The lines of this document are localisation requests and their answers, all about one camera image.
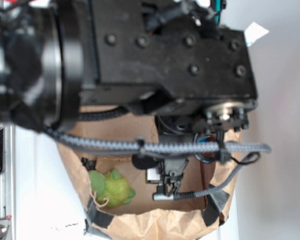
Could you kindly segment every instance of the white wall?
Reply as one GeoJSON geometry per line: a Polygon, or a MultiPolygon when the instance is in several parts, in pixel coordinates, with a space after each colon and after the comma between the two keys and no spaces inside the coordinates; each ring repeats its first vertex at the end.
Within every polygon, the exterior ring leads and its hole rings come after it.
{"type": "Polygon", "coordinates": [[[266,142],[273,153],[240,173],[240,239],[300,240],[300,1],[228,0],[222,21],[270,30],[250,47],[259,107],[243,141],[266,142]]]}

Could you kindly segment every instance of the green plush toy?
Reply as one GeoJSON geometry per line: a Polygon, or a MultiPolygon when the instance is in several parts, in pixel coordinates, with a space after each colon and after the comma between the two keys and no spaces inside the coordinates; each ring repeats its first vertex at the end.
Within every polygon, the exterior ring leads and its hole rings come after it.
{"type": "Polygon", "coordinates": [[[128,204],[136,195],[136,191],[130,187],[127,179],[120,175],[117,169],[107,172],[105,175],[91,170],[88,172],[91,189],[96,192],[96,201],[104,204],[105,198],[109,199],[106,207],[115,208],[122,204],[128,204]]]}

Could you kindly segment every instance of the brown paper bag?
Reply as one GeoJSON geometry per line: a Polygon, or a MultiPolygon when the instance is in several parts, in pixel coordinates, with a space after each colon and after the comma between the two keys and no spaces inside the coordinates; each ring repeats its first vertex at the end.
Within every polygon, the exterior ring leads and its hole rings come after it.
{"type": "MultiPolygon", "coordinates": [[[[147,142],[158,142],[154,119],[132,114],[101,122],[80,122],[72,132],[87,138],[133,141],[144,136],[147,142]]],[[[240,134],[229,131],[226,141],[240,140],[240,134]]],[[[114,240],[193,240],[216,230],[228,219],[236,178],[222,191],[193,200],[153,201],[155,184],[146,184],[144,170],[133,167],[129,156],[94,156],[58,145],[64,166],[87,212],[92,227],[114,240]],[[114,168],[129,181],[136,196],[127,205],[113,209],[100,208],[93,201],[90,179],[81,158],[96,160],[96,169],[104,174],[114,168]]],[[[225,181],[236,163],[203,164],[191,158],[179,192],[200,191],[225,181]]]]}

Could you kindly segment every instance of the gray braided cable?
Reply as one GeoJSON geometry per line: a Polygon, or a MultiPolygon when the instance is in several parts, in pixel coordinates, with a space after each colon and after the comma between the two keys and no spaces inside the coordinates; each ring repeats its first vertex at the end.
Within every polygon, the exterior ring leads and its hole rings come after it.
{"type": "Polygon", "coordinates": [[[128,112],[129,111],[122,106],[108,111],[81,112],[78,121],[91,122],[115,119],[127,114],[128,112]]]}
{"type": "MultiPolygon", "coordinates": [[[[260,153],[251,152],[241,161],[241,163],[254,163],[259,158],[260,158],[260,153]]],[[[221,191],[223,188],[225,188],[233,180],[233,178],[236,176],[236,174],[239,172],[239,170],[243,166],[244,165],[241,165],[241,164],[237,165],[232,170],[232,172],[227,177],[227,179],[222,184],[220,184],[219,186],[214,186],[214,187],[202,190],[202,191],[181,192],[181,193],[176,194],[173,199],[177,200],[177,201],[178,200],[185,200],[185,199],[195,199],[195,198],[200,198],[200,197],[207,196],[207,195],[210,195],[210,194],[214,194],[218,191],[221,191]]]]}
{"type": "MultiPolygon", "coordinates": [[[[44,127],[44,132],[61,143],[82,148],[103,149],[111,151],[139,151],[141,148],[141,146],[137,142],[101,140],[79,137],[63,132],[58,132],[46,126],[44,127]]],[[[229,152],[271,152],[271,148],[263,143],[227,142],[225,143],[225,147],[229,152]]],[[[219,145],[216,142],[145,143],[142,148],[145,152],[160,154],[195,154],[217,152],[219,150],[219,145]]]]}

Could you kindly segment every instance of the cable clip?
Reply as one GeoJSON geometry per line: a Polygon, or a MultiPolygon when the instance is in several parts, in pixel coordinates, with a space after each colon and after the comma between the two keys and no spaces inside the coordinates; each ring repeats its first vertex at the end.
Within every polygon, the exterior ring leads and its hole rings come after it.
{"type": "Polygon", "coordinates": [[[219,160],[222,165],[226,164],[226,162],[231,159],[231,153],[226,149],[224,139],[225,132],[222,130],[217,131],[216,142],[219,145],[219,151],[215,153],[215,159],[219,160]]]}
{"type": "Polygon", "coordinates": [[[145,150],[145,144],[146,144],[146,139],[143,136],[137,136],[135,138],[135,142],[139,145],[139,156],[144,156],[146,153],[145,150]]]}

